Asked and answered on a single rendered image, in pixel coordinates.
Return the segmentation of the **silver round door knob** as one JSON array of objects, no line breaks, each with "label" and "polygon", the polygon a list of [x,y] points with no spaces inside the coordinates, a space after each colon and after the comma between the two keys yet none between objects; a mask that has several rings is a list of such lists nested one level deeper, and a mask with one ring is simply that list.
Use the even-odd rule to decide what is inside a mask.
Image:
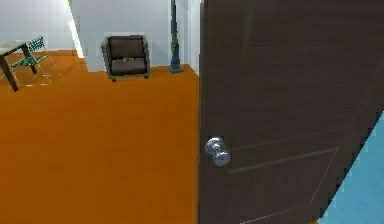
[{"label": "silver round door knob", "polygon": [[231,160],[231,154],[226,150],[226,145],[222,137],[210,138],[205,144],[205,151],[212,156],[216,166],[225,166]]}]

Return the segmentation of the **blue floor lamp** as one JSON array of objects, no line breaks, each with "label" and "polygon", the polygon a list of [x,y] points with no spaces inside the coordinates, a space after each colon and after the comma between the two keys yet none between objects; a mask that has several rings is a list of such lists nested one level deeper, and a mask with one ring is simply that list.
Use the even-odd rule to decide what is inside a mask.
[{"label": "blue floor lamp", "polygon": [[181,73],[183,69],[180,63],[180,51],[178,41],[178,28],[177,28],[177,7],[176,0],[171,1],[171,61],[169,71],[172,74]]}]

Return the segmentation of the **dark brown room door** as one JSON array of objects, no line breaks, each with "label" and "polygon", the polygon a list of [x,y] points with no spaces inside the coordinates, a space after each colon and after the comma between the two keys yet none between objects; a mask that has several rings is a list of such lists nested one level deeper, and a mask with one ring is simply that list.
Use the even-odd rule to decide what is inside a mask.
[{"label": "dark brown room door", "polygon": [[199,67],[196,224],[311,224],[384,112],[384,0],[201,0]]}]

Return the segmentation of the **green lattice folding chair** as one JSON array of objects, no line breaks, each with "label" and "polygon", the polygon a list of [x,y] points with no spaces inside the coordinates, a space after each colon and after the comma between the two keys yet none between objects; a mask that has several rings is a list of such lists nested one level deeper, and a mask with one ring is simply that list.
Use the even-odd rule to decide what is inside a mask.
[{"label": "green lattice folding chair", "polygon": [[11,64],[11,69],[18,67],[34,67],[37,66],[42,73],[42,76],[47,79],[47,83],[42,83],[42,86],[48,86],[52,83],[50,79],[50,74],[47,73],[43,67],[42,62],[46,59],[49,59],[52,62],[52,68],[59,74],[59,71],[56,68],[56,63],[52,57],[48,54],[44,38],[42,36],[36,37],[32,40],[29,40],[26,43],[27,50],[29,52],[28,56],[24,56],[22,59]]}]

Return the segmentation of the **dark table with pale top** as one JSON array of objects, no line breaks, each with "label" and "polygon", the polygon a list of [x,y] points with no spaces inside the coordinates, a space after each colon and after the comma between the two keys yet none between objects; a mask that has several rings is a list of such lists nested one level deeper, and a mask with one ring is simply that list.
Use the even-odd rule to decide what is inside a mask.
[{"label": "dark table with pale top", "polygon": [[0,42],[0,69],[3,71],[14,92],[17,92],[19,88],[10,70],[10,66],[6,61],[6,57],[19,49],[22,50],[25,57],[31,57],[31,52],[29,51],[27,47],[27,42],[25,40],[12,40]]}]

